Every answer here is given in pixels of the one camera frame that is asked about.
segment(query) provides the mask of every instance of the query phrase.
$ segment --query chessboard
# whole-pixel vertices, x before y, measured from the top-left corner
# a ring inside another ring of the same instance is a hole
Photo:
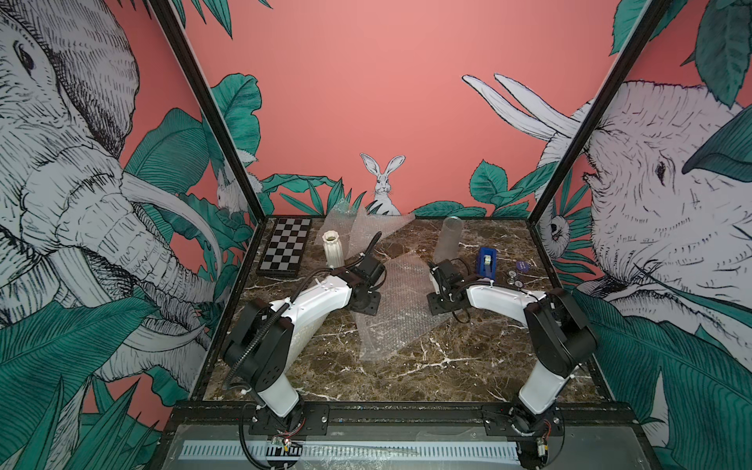
[[[295,277],[311,232],[311,219],[277,219],[256,272],[267,277]]]

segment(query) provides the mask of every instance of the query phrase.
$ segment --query clear plastic cup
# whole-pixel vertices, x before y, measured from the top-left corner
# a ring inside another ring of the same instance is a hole
[[[447,217],[441,225],[441,234],[433,251],[433,262],[439,263],[445,259],[457,258],[459,252],[459,240],[462,237],[462,219],[459,217]]]

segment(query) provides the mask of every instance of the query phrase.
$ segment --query rabbit illustration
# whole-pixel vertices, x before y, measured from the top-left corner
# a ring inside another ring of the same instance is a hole
[[[392,185],[389,184],[389,174],[392,171],[395,171],[402,163],[405,162],[405,156],[400,155],[394,157],[389,162],[387,169],[384,170],[383,173],[381,173],[381,168],[379,168],[376,160],[372,159],[370,156],[364,153],[361,153],[360,156],[363,158],[365,168],[368,169],[368,171],[370,171],[372,174],[376,175],[376,190],[374,192],[374,201],[371,207],[378,209],[376,209],[374,214],[400,215],[397,208],[394,207],[394,204],[392,204],[392,200],[389,199],[389,193],[392,192]]]

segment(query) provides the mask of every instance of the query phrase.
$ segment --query purple round sticker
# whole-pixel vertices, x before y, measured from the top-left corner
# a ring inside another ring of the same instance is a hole
[[[528,271],[530,271],[530,265],[527,262],[524,262],[524,261],[518,261],[516,267],[517,267],[517,270],[519,272],[528,272]]]

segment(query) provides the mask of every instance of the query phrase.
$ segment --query bubble wrap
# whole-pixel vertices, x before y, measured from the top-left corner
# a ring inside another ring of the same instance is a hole
[[[449,320],[452,313],[431,316],[426,295],[433,291],[428,265],[415,252],[384,263],[387,280],[381,303],[371,317],[353,313],[360,335],[360,359],[378,361]]]
[[[412,212],[405,215],[369,215],[363,208],[360,208],[353,222],[353,228],[350,230],[350,243],[345,259],[357,256],[365,250],[376,232],[381,230],[381,240],[384,240],[413,220],[415,220],[415,214]]]
[[[350,230],[353,228],[355,216],[356,212],[350,208],[350,203],[345,199],[340,199],[326,215],[324,224],[316,233],[314,244],[323,247],[324,240],[321,238],[321,235],[327,233],[329,230],[334,230],[339,234],[339,242],[342,244],[342,253],[346,256],[347,246],[350,240]]]

